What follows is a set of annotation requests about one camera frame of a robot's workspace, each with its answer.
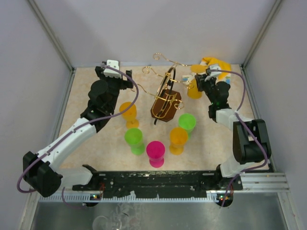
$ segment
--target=cup base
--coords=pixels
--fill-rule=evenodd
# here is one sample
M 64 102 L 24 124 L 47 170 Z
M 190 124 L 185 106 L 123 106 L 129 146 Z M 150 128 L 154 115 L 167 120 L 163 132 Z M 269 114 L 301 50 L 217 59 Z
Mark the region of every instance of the cup base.
M 134 121 L 127 121 L 126 122 L 126 128 L 138 128 L 140 125 L 138 120 L 134 120 Z
M 154 168 L 160 168 L 164 164 L 164 159 L 162 159 L 160 161 L 151 161 L 151 160 L 149 160 L 149 163 Z
M 138 148 L 131 148 L 131 152 L 134 154 L 134 155 L 142 155 L 144 152 L 145 152 L 145 145 L 142 144 L 140 147 Z
M 172 153 L 172 154 L 174 154 L 174 155 L 180 155 L 181 153 L 183 153 L 183 150 L 184 150 L 184 148 L 183 147 L 181 147 L 181 148 L 175 148 L 175 147 L 173 147 L 173 146 L 169 146 L 169 151 Z

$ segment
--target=yellow cup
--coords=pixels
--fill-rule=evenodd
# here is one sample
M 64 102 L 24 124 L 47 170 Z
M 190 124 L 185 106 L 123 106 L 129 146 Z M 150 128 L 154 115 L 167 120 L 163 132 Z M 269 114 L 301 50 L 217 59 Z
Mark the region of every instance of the yellow cup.
M 183 153 L 184 145 L 189 138 L 187 131 L 180 127 L 173 128 L 169 134 L 169 138 L 171 141 L 169 151 L 174 155 Z
M 202 96 L 202 92 L 197 89 L 196 79 L 193 79 L 189 85 L 188 96 L 192 99 L 199 99 Z
M 128 108 L 128 106 L 131 105 L 131 102 L 125 102 L 123 103 L 119 111 L 122 112 L 125 109 Z M 127 128 L 138 128 L 139 127 L 139 121 L 136 119 L 136 106 L 133 105 L 129 110 L 124 112 L 121 116 L 126 120 L 126 127 Z

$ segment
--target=beige table surface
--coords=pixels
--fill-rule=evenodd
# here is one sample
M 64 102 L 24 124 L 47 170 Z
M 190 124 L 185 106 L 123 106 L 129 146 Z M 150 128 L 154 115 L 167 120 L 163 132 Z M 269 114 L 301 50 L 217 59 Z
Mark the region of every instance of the beige table surface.
M 156 92 L 161 78 L 154 73 L 144 74 L 140 66 L 121 67 L 121 71 L 132 70 L 133 79 L 141 84 L 147 91 Z M 164 74 L 169 66 L 154 66 L 156 72 Z M 234 71 L 240 72 L 239 65 L 233 65 Z M 176 79 L 189 74 L 189 67 L 177 67 Z M 60 133 L 62 134 L 80 117 L 80 113 L 87 107 L 88 92 L 91 84 L 98 80 L 94 68 L 77 68 L 75 79 L 70 92 Z M 154 125 L 150 109 L 154 98 L 140 89 L 136 102 L 137 119 L 140 122 L 144 143 L 147 145 L 153 140 L 159 140 L 165 145 L 165 163 L 155 169 L 149 164 L 146 152 L 141 156 L 131 153 L 124 140 L 127 131 L 125 120 L 121 117 L 112 118 L 108 124 L 95 136 L 84 142 L 62 164 L 63 168 L 80 167 L 89 164 L 99 171 L 142 171 L 142 170 L 214 170 L 218 164 L 223 163 L 232 155 L 232 132 L 223 125 L 217 124 L 208 117 L 208 98 L 203 93 L 200 99 L 193 100 L 187 96 L 187 89 L 183 84 L 175 83 L 173 89 L 181 93 L 185 107 L 178 110 L 173 120 L 165 123 L 158 121 Z M 230 107 L 236 109 L 240 103 L 243 92 L 242 80 L 231 76 L 231 89 L 229 91 Z M 120 91 L 115 112 L 118 113 L 120 105 L 132 101 L 135 93 L 130 89 Z M 183 113 L 191 113 L 196 117 L 197 125 L 191 138 L 185 146 L 184 152 L 175 156 L 168 150 L 169 132 L 177 127 L 178 118 Z M 253 113 L 246 96 L 240 113 L 253 118 Z

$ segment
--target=white wall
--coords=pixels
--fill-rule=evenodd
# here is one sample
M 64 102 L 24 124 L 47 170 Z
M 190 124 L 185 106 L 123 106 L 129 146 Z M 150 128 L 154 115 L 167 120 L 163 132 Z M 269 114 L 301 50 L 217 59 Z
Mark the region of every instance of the white wall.
M 306 12 L 307 1 L 284 1 L 247 68 L 274 161 L 286 173 L 302 217 L 307 213 Z
M 36 0 L 74 66 L 106 59 L 242 63 L 274 0 Z
M 0 228 L 16 230 L 23 155 L 50 141 L 70 74 L 26 1 L 1 2 L 0 31 Z

